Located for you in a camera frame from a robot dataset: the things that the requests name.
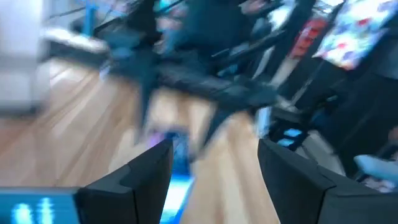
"white wall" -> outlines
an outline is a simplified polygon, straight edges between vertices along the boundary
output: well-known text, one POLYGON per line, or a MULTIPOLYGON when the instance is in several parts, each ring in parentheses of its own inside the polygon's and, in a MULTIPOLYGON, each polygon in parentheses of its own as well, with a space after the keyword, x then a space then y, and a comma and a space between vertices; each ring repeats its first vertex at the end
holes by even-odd
POLYGON ((45 1, 0 1, 0 110, 29 108, 48 92, 48 73, 37 71, 45 51, 39 35, 49 12, 45 1))

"monitor screen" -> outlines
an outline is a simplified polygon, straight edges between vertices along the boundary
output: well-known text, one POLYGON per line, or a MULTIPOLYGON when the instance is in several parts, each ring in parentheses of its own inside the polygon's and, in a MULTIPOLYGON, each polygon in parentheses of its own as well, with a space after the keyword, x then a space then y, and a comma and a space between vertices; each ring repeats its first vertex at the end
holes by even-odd
POLYGON ((396 13, 396 0, 348 0, 314 57, 346 70, 355 69, 386 33, 384 24, 396 13))

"cable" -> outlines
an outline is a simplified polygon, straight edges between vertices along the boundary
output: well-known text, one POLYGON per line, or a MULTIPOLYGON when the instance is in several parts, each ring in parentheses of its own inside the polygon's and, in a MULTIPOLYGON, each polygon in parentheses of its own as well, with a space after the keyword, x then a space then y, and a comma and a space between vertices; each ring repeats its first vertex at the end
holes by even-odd
POLYGON ((109 10, 106 12, 104 19, 99 23, 99 25, 102 25, 106 19, 108 18, 108 16, 111 14, 111 12, 114 11, 114 8, 116 7, 117 3, 119 2, 119 0, 115 0, 115 2, 113 2, 112 6, 109 8, 109 10))
POLYGON ((76 12, 80 12, 80 11, 85 10, 85 9, 86 9, 86 7, 80 7, 78 9, 73 9, 71 11, 63 12, 63 13, 60 13, 60 14, 54 14, 52 16, 49 16, 47 18, 47 21, 51 20, 51 19, 54 19, 54 18, 57 18, 57 17, 67 16, 67 15, 70 15, 70 14, 73 14, 73 13, 76 13, 76 12))

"blue light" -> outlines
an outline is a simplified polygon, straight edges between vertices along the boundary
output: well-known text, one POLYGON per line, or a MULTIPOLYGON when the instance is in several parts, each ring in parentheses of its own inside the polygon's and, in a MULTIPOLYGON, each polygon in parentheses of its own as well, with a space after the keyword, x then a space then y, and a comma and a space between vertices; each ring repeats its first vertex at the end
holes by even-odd
POLYGON ((160 219, 161 224, 179 222, 193 181, 193 177, 188 175, 172 175, 163 207, 162 218, 160 219))
POLYGON ((54 224, 53 203, 49 198, 43 198, 37 205, 37 223, 38 224, 54 224))
POLYGON ((288 146, 290 146, 293 143, 294 143, 294 141, 290 140, 290 139, 281 139, 281 140, 278 141, 278 145, 284 146, 284 147, 288 147, 288 146))
POLYGON ((28 204, 20 203, 15 206, 11 214, 14 224, 33 224, 32 209, 28 204))
POLYGON ((300 130, 297 129, 289 129, 287 131, 284 132, 284 135, 289 136, 289 137, 297 137, 298 135, 300 135, 302 132, 300 130))

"blue screen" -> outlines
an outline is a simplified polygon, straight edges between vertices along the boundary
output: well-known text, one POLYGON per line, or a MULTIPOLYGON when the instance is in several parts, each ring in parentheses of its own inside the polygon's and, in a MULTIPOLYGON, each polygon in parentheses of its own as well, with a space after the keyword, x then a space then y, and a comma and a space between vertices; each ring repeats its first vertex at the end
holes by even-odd
POLYGON ((71 194, 0 190, 0 223, 79 224, 71 194))

